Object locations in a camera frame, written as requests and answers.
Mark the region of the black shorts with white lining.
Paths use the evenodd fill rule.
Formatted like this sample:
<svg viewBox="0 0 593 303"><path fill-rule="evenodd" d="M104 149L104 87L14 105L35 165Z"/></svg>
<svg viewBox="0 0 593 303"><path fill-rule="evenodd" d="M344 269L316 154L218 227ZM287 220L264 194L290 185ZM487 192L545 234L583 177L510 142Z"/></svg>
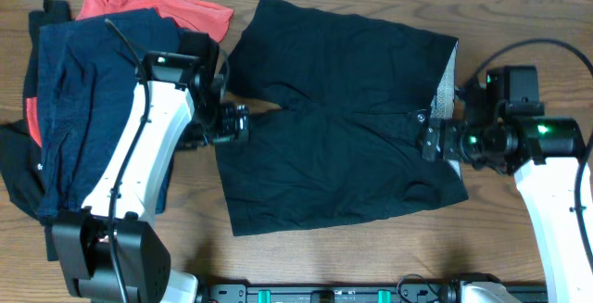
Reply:
<svg viewBox="0 0 593 303"><path fill-rule="evenodd" d="M229 88L275 110L216 159L236 236L385 220L468 197L417 146L453 36L259 0L229 57Z"/></svg>

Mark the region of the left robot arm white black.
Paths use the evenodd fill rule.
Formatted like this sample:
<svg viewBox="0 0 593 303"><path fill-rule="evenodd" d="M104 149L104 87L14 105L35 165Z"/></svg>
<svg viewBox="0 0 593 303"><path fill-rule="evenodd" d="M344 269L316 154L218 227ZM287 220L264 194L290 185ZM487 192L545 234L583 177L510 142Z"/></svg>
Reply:
<svg viewBox="0 0 593 303"><path fill-rule="evenodd" d="M52 228L73 297L101 302L199 302L208 290L171 267L154 226L160 186L178 144L244 141L249 111L224 101L231 72L217 58L151 51L136 71L132 109L100 180Z"/></svg>

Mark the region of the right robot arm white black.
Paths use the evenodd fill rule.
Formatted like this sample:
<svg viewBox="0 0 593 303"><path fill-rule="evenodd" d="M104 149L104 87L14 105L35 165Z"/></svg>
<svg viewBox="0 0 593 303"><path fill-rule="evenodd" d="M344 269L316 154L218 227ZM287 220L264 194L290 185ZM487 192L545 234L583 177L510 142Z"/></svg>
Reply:
<svg viewBox="0 0 593 303"><path fill-rule="evenodd" d="M550 302L592 299L592 227L585 143L571 118L515 117L489 124L431 119L419 136L428 161L452 160L513 178L532 222Z"/></svg>

